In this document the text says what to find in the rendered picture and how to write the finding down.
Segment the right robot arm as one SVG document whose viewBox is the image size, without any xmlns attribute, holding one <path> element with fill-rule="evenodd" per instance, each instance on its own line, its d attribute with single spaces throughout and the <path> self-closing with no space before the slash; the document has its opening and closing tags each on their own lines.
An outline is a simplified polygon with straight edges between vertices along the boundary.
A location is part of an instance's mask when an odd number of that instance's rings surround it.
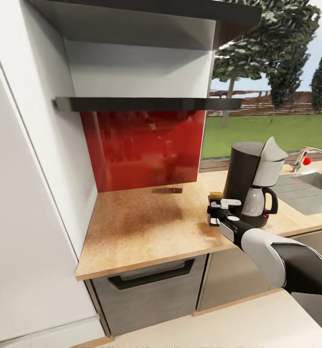
<svg viewBox="0 0 322 348">
<path fill-rule="evenodd" d="M 286 290 L 322 328 L 322 256 L 298 241 L 260 230 L 240 221 L 240 200 L 225 199 L 220 207 L 207 208 L 220 221 L 220 232 L 245 252 L 266 279 Z"/>
</svg>

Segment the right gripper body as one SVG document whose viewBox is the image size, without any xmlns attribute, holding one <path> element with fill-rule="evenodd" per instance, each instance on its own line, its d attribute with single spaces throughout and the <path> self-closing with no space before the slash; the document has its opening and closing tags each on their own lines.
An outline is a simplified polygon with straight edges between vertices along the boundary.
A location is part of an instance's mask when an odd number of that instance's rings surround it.
<svg viewBox="0 0 322 348">
<path fill-rule="evenodd" d="M 210 207 L 210 216 L 211 218 L 218 218 L 220 220 L 220 216 L 223 213 L 231 213 L 235 215 L 236 210 L 234 208 L 228 208 L 228 209 L 221 209 L 220 207 Z"/>
</svg>

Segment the bottle of coffee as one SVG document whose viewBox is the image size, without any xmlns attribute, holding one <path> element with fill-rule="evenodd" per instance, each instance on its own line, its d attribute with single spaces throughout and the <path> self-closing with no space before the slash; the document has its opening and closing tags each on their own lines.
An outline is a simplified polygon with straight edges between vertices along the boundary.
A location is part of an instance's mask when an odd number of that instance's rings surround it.
<svg viewBox="0 0 322 348">
<path fill-rule="evenodd" d="M 224 193 L 224 192 L 223 192 Z M 210 195 L 208 196 L 209 205 L 210 207 L 220 207 L 220 201 L 222 198 L 224 198 L 222 192 L 210 192 Z M 208 214 L 208 224 L 213 227 L 219 227 L 220 221 L 218 218 L 211 218 L 210 214 Z"/>
</svg>

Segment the paper coffee filter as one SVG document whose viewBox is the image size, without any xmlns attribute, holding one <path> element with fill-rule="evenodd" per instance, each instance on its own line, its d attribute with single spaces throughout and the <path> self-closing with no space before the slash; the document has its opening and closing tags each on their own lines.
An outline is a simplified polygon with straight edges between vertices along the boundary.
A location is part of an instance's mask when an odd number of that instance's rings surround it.
<svg viewBox="0 0 322 348">
<path fill-rule="evenodd" d="M 261 160 L 266 162 L 274 162 L 288 157 L 288 154 L 278 147 L 273 137 L 271 137 L 261 154 Z"/>
</svg>

